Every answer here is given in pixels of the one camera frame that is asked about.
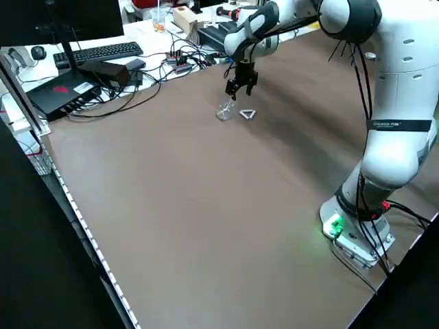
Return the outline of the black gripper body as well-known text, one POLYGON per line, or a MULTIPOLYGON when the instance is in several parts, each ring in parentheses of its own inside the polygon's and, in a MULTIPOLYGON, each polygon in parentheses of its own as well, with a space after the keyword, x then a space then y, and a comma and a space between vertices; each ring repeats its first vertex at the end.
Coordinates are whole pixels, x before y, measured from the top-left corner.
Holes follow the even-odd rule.
POLYGON ((254 67, 254 62, 239 62, 235 67, 235 83, 237 85, 256 85, 258 73, 254 67))

